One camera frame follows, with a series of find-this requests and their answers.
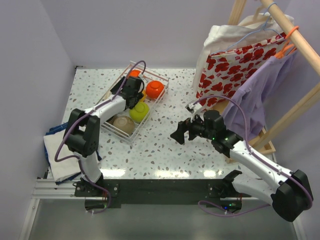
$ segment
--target wooden rod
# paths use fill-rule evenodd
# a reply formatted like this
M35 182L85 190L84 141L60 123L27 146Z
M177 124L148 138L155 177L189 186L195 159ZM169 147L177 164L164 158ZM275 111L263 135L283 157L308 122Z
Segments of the wooden rod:
M270 4L273 3L273 0L260 1L265 8L269 7ZM273 4L269 8L269 13L286 34L294 27L294 25L287 19L287 17L276 4ZM292 33L290 40L320 76L320 57L316 51L310 46L310 44L304 39L298 30L295 30ZM319 100L320 83L312 88L311 91L309 91L296 105L294 105L272 128L270 128L269 131L266 132L264 136L262 136L253 145L253 147L255 149L262 148Z
M235 0L231 14L229 17L228 25L238 25L242 12L244 11L247 0Z

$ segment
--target terrazzo surface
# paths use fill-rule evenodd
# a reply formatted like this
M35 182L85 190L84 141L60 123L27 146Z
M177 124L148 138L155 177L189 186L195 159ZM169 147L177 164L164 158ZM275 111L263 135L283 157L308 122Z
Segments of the terrazzo surface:
M75 73L63 122L75 108L94 106L123 72L121 69L81 69ZM227 163L208 140L197 137L184 145L170 138L178 122L190 116L187 103L195 69L153 69L170 78L168 93L151 114L132 146L100 129L99 167L105 179L221 179L232 170L256 175L240 163Z

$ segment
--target white wire basket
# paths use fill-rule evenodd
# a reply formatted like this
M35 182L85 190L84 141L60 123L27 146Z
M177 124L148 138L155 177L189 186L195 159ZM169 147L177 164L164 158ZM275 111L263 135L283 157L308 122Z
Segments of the white wire basket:
M120 81L120 79L122 77L125 77L128 73L128 71L132 68L132 66L135 64L135 62L130 61L130 65L126 67L126 69L122 72L122 74L115 80L115 82L112 84L112 86L108 89L108 91L102 96L102 98L99 100L98 103L106 100L110 95L111 92L110 90L116 85L116 83L118 81ZM142 64L139 64L135 67L135 70L140 70L141 72L143 71L144 66ZM146 103L149 107L149 112L147 113L147 115L143 118L143 120L140 123L136 123L134 122L134 131L132 134L127 134L126 132L118 129L117 127L113 126L112 124L108 123L108 122L104 122L101 127L105 130L110 131L111 133L113 133L114 135L116 135L119 139L125 141L126 143L128 143L130 146L133 145L135 139L137 138L139 132L143 129L144 125L147 123L147 121L150 119L150 116L152 115L152 113L154 112L154 110L157 108L158 103L165 98L165 95L168 93L168 89L169 89L169 77L166 77L164 75L161 75L149 68L145 69L145 72L143 74L144 80L146 81L144 84L145 86L147 86L147 84L150 81L159 81L163 84L164 89L162 90L161 94L158 96L157 99L153 99L150 97L146 97L144 100L144 103ZM117 117L121 117L121 116L127 116L130 118L129 115L129 109L120 112L116 115Z

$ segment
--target yellow bowl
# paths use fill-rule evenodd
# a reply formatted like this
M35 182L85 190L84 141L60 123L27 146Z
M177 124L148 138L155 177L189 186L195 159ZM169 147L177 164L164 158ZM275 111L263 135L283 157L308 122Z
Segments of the yellow bowl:
M145 99L146 99L146 97L147 97L147 94L146 94L146 90L142 90L142 94L143 94L143 97L139 100L139 102L143 102Z
M141 123L148 112L148 105L144 102L138 102L133 109L130 109L129 114L133 121Z

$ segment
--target fabric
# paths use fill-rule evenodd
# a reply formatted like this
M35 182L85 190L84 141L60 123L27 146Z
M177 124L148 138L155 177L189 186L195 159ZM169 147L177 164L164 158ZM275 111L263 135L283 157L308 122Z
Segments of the fabric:
M242 26L246 23L251 22L253 17L254 17L253 15L246 17L237 26L213 25L211 27L208 37L203 44L203 49L196 63L196 71L194 74L193 84L192 84L194 91L198 90L198 85L203 73L203 69L208 65L206 61L210 53L214 53L216 51L224 51L232 44L235 44L236 42L238 42L247 34L257 31L262 27L264 22L255 23L248 26ZM293 17L288 15L286 15L286 17L290 20L292 24L294 24ZM262 30L247 36L245 39L243 39L242 41L237 43L235 46L233 46L233 49L239 49L239 48L243 48L253 44L257 44L263 40L267 40L276 36L276 33L271 30L275 30L278 33L282 32L281 27L273 19L268 21L268 23L265 26L265 29L269 29L269 30Z
M285 36L282 33L253 45L208 56L196 97L216 95L231 98L257 69L283 48ZM223 101L210 98L200 103L209 109Z
M44 141L44 153L47 162L51 168L53 179L55 183L61 184L67 180L72 180L80 174L80 169L78 165L78 160L76 158L66 159L61 162L55 162L55 154L57 152L58 146L60 145L65 129L68 123L50 128L49 132L43 137ZM73 155L73 153L68 149L66 145L63 145L59 158L67 157Z
M252 76L235 92L231 98L243 109L247 122L249 140L258 136L265 126L263 102L279 87L291 70L296 52L281 59L270 57ZM229 103L222 113L227 129L245 137L245 124L240 110Z

